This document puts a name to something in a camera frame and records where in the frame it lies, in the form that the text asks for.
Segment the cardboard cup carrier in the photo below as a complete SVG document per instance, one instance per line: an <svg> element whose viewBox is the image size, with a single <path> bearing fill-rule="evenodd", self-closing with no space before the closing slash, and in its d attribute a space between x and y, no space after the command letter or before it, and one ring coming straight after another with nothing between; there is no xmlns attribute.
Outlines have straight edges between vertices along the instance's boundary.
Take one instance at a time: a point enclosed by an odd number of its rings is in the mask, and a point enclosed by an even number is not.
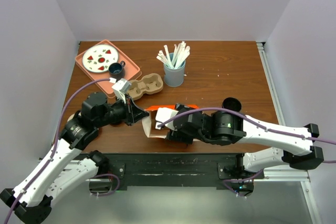
<svg viewBox="0 0 336 224"><path fill-rule="evenodd" d="M132 80L128 90L128 95L135 101L144 94L152 95L162 91L163 80L157 73L151 73L143 76L140 80Z"/></svg>

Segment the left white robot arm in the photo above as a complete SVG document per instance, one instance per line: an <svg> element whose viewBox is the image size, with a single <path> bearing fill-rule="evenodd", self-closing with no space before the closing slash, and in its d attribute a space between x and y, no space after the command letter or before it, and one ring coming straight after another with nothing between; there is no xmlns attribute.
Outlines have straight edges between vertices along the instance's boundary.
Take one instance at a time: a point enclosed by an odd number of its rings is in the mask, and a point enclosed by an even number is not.
<svg viewBox="0 0 336 224"><path fill-rule="evenodd" d="M74 171L61 174L98 137L99 129L122 122L132 126L147 116L149 113L127 94L113 104L102 92L90 94L66 123L50 152L18 186L5 188L1 200L23 223L42 223L57 200L84 180L109 176L109 159L99 151L90 152Z"/></svg>

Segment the orange paper bag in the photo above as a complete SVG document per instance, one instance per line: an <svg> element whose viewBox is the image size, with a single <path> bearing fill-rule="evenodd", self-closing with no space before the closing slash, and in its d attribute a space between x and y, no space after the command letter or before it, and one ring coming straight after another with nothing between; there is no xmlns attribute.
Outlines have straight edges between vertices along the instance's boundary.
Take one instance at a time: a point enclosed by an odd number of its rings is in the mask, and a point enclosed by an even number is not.
<svg viewBox="0 0 336 224"><path fill-rule="evenodd" d="M153 105L145 109L149 116L142 119L142 127L147 138L166 138L169 130L173 129L173 122L159 127L159 124L177 115L173 105Z"/></svg>

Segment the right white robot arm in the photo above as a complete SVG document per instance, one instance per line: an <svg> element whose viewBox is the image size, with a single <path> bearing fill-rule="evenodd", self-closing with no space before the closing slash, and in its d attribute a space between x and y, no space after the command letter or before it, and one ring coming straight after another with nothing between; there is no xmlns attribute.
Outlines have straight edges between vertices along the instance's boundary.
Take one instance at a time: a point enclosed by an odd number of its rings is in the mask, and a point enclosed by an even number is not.
<svg viewBox="0 0 336 224"><path fill-rule="evenodd" d="M266 146L265 150L246 153L234 165L234 173L246 178L251 173L287 163L298 170L312 170L324 162L323 150L314 146L318 127L287 127L252 118L225 108L179 110L161 108L155 117L156 126L170 129L169 140L192 142L194 139L212 145L252 143Z"/></svg>

